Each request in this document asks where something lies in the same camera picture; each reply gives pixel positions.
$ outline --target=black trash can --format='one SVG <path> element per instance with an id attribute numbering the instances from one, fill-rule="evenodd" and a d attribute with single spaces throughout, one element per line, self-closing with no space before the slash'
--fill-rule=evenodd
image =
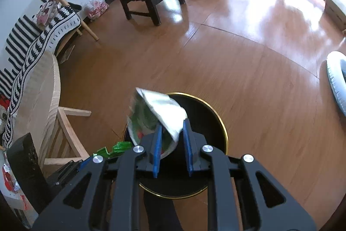
<path id="1" fill-rule="evenodd" d="M 207 144 L 228 153 L 228 136 L 217 112 L 205 101 L 186 93 L 169 93 L 187 113 L 194 132 L 205 136 Z M 131 141 L 125 129 L 123 141 Z M 162 198 L 185 199 L 203 192 L 206 180 L 191 179 L 187 173 L 183 139 L 179 138 L 176 149 L 160 161 L 157 179 L 141 179 L 143 189 Z"/>

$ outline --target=white inflatable pool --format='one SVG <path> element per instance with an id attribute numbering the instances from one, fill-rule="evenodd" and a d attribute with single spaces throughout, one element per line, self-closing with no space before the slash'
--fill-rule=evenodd
<path id="1" fill-rule="evenodd" d="M 346 56 L 332 51 L 327 56 L 327 73 L 335 100 L 346 116 Z"/>

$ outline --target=black gripper frame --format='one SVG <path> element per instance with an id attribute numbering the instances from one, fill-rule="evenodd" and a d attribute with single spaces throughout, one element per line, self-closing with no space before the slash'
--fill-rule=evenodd
<path id="1" fill-rule="evenodd" d="M 205 137 L 191 130 L 188 119 L 183 134 L 187 170 L 192 178 L 208 178 L 209 231 L 240 230 L 232 178 L 243 230 L 316 231 L 311 216 L 252 156 L 232 158 L 215 147 L 203 151 Z M 140 230 L 139 179 L 155 178 L 161 136 L 159 124 L 155 133 L 142 138 L 143 151 L 128 150 L 101 163 L 89 161 L 46 206 L 32 230 Z"/>

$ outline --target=black and white striped blanket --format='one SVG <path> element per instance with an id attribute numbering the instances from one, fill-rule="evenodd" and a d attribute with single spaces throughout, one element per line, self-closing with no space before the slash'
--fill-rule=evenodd
<path id="1" fill-rule="evenodd" d="M 45 50 L 54 53 L 63 36 L 78 28 L 81 23 L 72 8 L 66 6 L 59 10 L 42 31 L 31 19 L 33 14 L 39 11 L 39 3 L 42 5 L 47 1 L 33 0 L 31 11 L 26 11 L 18 19 L 6 40 L 5 52 L 0 55 L 0 93 L 11 100 L 2 136 L 4 148 L 8 148 L 12 143 L 16 115 L 26 82 L 30 78 L 30 71 Z"/>

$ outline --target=foil wrapper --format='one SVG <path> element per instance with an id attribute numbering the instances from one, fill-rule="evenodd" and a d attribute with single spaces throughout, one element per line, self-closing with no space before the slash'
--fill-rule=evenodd
<path id="1" fill-rule="evenodd" d="M 136 88 L 130 109 L 127 128 L 132 142 L 139 145 L 141 138 L 154 133 L 160 122 L 164 127 L 161 158 L 172 153 L 187 118 L 185 109 L 166 94 L 141 88 Z"/>

